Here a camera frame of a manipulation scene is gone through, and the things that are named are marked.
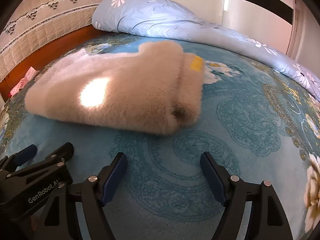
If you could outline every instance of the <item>blue bedsheet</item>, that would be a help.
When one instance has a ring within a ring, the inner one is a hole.
[[[158,40],[108,33],[80,48],[87,53],[136,52],[139,44]],[[77,183],[124,152],[128,170],[104,209],[116,239],[209,240],[223,213],[199,164],[202,152],[210,151],[245,181],[270,180],[294,240],[307,236],[310,218],[303,195],[308,154],[320,154],[319,103],[296,82],[255,60],[204,44],[178,43],[206,61],[202,113],[195,126],[157,137],[49,120],[25,111],[23,99],[31,83],[2,112],[2,156],[5,149],[10,155],[33,143],[38,147],[34,163],[69,141],[75,155],[68,168]],[[239,239],[245,235],[249,207]],[[78,212],[84,240],[89,240],[80,206]]]
[[[107,32],[191,41],[230,50],[292,78],[320,101],[320,80],[304,66],[257,40],[197,17],[170,0],[103,0],[92,25]]]

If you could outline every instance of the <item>bed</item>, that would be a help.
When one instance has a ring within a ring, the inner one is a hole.
[[[244,39],[265,55],[275,55],[258,41]],[[163,39],[105,32],[62,57],[81,49],[88,55],[136,52],[139,44],[159,40]],[[199,165],[202,152],[209,151],[230,174],[258,184],[270,180],[293,239],[306,239],[320,216],[317,206],[306,200],[313,194],[308,177],[310,162],[319,162],[316,158],[320,154],[317,93],[315,97],[310,94],[312,90],[306,87],[302,75],[282,71],[290,78],[280,73],[282,69],[251,59],[254,57],[219,48],[218,44],[176,42],[185,52],[205,61],[202,112],[196,125],[162,137],[29,114],[24,105],[26,92],[56,59],[4,106],[0,158],[35,144],[38,154],[31,164],[71,142],[75,155],[67,165],[77,183],[96,175],[117,152],[124,152],[128,170],[113,201],[104,209],[116,239],[205,240],[211,239],[223,213]],[[305,70],[303,66],[294,67]],[[81,207],[77,208],[83,238],[89,240],[84,215]],[[239,239],[245,236],[249,215],[247,205]]]

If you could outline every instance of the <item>folded fluffy blanket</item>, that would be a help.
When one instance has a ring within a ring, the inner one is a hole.
[[[173,41],[147,42],[137,53],[57,61],[29,89],[27,110],[60,121],[171,134],[200,113],[203,60]]]

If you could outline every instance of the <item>quilted headboard cover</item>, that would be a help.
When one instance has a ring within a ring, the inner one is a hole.
[[[91,24],[102,0],[23,0],[0,34],[0,81],[45,44]]]

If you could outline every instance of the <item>blue gripper pad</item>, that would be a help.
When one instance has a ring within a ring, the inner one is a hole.
[[[103,194],[100,202],[102,206],[105,206],[110,202],[116,192],[116,189],[120,183],[121,178],[125,174],[127,169],[127,157],[122,154],[118,162],[115,164],[113,170],[103,186]]]
[[[22,166],[28,160],[31,160],[37,154],[37,151],[38,149],[34,144],[29,145],[27,148],[15,154],[14,164],[18,167]]]
[[[206,156],[206,153],[202,153],[200,157],[200,166],[204,176],[206,177],[210,189],[214,195],[216,201],[220,202],[222,206],[226,206],[228,199],[224,193],[224,185],[220,180],[217,172],[213,168],[209,158]]]

